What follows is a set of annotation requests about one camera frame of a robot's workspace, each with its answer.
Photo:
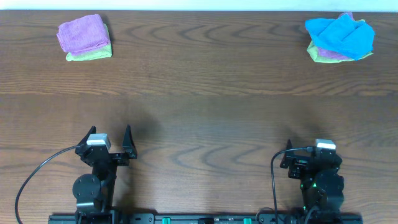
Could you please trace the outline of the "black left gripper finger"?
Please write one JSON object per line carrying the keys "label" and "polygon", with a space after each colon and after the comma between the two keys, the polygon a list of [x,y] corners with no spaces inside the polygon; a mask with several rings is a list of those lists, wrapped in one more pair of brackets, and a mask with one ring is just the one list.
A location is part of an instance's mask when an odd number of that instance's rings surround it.
{"label": "black left gripper finger", "polygon": [[132,139],[131,126],[129,124],[126,126],[122,148],[126,153],[136,153],[136,147]]}
{"label": "black left gripper finger", "polygon": [[92,126],[83,139],[78,143],[79,146],[86,145],[86,142],[91,134],[96,134],[96,126]]}

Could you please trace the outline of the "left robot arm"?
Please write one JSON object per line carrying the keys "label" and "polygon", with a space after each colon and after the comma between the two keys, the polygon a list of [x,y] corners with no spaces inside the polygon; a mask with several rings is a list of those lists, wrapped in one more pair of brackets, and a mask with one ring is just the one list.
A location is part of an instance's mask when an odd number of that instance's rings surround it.
{"label": "left robot arm", "polygon": [[92,126],[75,149],[81,161],[92,168],[90,174],[81,175],[73,184],[76,223],[124,223],[123,216],[113,208],[113,195],[118,167],[127,167],[137,159],[130,125],[124,133],[123,152],[110,153],[110,148],[108,135],[97,133]]}

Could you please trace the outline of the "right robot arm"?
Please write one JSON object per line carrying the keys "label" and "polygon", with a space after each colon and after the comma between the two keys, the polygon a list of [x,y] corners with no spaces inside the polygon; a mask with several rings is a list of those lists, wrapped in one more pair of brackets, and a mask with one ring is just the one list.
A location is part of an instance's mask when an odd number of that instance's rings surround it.
{"label": "right robot arm", "polygon": [[291,179],[300,180],[302,223],[343,223],[340,207],[344,178],[338,174],[341,163],[332,140],[316,139],[313,146],[300,149],[287,141],[280,167],[289,170]]}

